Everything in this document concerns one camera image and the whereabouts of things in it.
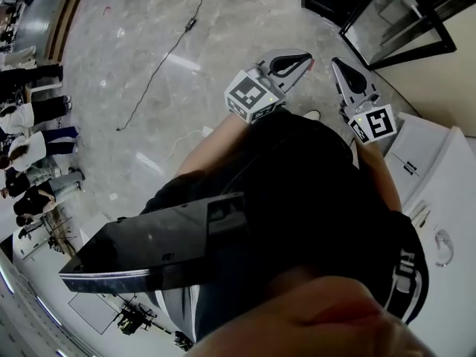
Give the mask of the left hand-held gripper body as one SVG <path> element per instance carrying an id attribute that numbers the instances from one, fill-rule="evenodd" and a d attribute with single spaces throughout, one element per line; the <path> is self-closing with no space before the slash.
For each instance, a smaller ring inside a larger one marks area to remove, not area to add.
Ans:
<path id="1" fill-rule="evenodd" d="M 225 105 L 246 123 L 253 123 L 286 105 L 286 96 L 259 65 L 239 71 L 225 90 Z"/>

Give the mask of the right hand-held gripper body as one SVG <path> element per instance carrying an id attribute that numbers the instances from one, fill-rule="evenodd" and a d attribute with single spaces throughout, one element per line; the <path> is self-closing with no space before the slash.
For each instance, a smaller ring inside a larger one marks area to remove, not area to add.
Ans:
<path id="1" fill-rule="evenodd" d="M 370 144 L 396 134 L 396 122 L 390 104 L 381 102 L 377 91 L 358 102 L 344 105 L 342 116 L 362 144 Z"/>

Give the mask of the person's left forearm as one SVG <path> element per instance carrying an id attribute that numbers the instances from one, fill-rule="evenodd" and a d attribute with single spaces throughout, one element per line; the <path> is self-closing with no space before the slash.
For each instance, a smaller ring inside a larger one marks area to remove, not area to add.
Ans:
<path id="1" fill-rule="evenodd" d="M 196 172 L 210 171 L 243 140 L 250 127 L 241 117 L 229 114 L 193 151 L 176 171 L 175 177 Z"/>

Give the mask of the person's right forearm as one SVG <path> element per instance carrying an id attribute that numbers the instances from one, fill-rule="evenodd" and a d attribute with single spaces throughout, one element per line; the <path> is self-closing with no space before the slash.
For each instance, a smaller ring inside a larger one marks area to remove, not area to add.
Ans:
<path id="1" fill-rule="evenodd" d="M 399 194 L 378 144 L 362 144 L 357 140 L 356 152 L 360 171 L 369 178 L 387 207 L 402 212 Z"/>

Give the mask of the white cabinet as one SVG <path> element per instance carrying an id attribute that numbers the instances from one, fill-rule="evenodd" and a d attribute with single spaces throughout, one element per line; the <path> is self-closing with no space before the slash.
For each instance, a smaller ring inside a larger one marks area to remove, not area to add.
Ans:
<path id="1" fill-rule="evenodd" d="M 385 160 L 403 213 L 419 235 L 430 280 L 426 302 L 410 328 L 439 357 L 473 357 L 476 154 L 456 126 L 399 117 L 403 125 Z"/>

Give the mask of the person's black trousers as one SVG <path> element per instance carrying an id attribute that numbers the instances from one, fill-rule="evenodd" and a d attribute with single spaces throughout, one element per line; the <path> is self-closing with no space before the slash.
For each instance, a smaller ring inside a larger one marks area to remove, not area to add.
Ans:
<path id="1" fill-rule="evenodd" d="M 271 151 L 282 145 L 289 145 L 293 150 L 310 146 L 325 161 L 353 165 L 350 146 L 336 131 L 284 108 L 251 124 L 240 143 L 249 152 Z"/>

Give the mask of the person's black shirt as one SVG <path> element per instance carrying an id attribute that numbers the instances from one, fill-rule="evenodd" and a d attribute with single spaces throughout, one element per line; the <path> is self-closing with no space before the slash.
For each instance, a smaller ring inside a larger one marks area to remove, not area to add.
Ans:
<path id="1" fill-rule="evenodd" d="M 188 337 L 200 340 L 261 304 L 280 275 L 304 268 L 314 277 L 363 283 L 405 323 L 428 294 L 428 267 L 410 219 L 390 210 L 354 166 L 299 146 L 239 149 L 215 170 L 175 177 L 146 212 L 242 193 L 250 238 L 217 257 L 208 283 L 159 291 L 158 302 Z"/>

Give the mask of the brown curved step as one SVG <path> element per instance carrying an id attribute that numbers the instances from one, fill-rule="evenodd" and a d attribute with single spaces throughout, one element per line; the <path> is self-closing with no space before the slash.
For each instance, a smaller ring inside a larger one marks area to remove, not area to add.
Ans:
<path id="1" fill-rule="evenodd" d="M 53 14 L 53 21 L 45 46 L 46 59 L 55 63 L 62 62 L 68 34 L 80 0 L 59 0 L 59 2 L 59 7 Z"/>

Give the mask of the ceiling light strip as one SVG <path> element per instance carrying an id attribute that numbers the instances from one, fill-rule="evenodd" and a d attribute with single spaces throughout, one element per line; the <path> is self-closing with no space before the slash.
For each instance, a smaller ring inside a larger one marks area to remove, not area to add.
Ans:
<path id="1" fill-rule="evenodd" d="M 4 268 L 1 265 L 0 265 L 0 277 L 4 281 L 4 284 L 6 285 L 7 290 L 9 291 L 9 293 L 14 295 L 15 294 L 14 288 L 13 288 L 12 284 L 10 283 L 10 281 L 8 279 L 7 272 L 4 270 Z"/>
<path id="2" fill-rule="evenodd" d="M 39 305 L 43 308 L 43 310 L 48 314 L 49 318 L 59 327 L 62 327 L 62 323 L 60 320 L 55 316 L 55 314 L 46 306 L 44 301 L 39 297 L 35 296 L 36 301 L 39 303 Z"/>

